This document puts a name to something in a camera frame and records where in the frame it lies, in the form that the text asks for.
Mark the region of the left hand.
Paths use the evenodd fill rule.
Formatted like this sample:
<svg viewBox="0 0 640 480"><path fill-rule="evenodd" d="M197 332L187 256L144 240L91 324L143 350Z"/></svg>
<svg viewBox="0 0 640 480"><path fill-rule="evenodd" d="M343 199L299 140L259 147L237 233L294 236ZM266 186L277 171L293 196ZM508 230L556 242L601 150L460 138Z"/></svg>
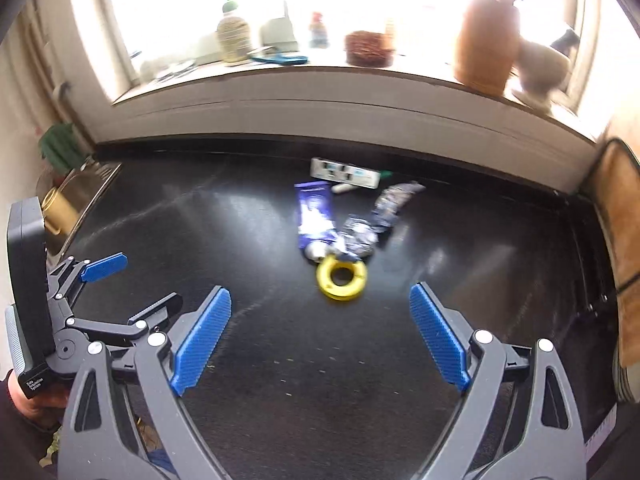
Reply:
<svg viewBox="0 0 640 480"><path fill-rule="evenodd" d="M9 372L6 385L14 408L26 419L45 430L58 426L70 398L70 388L53 384L29 399L18 383L14 370Z"/></svg>

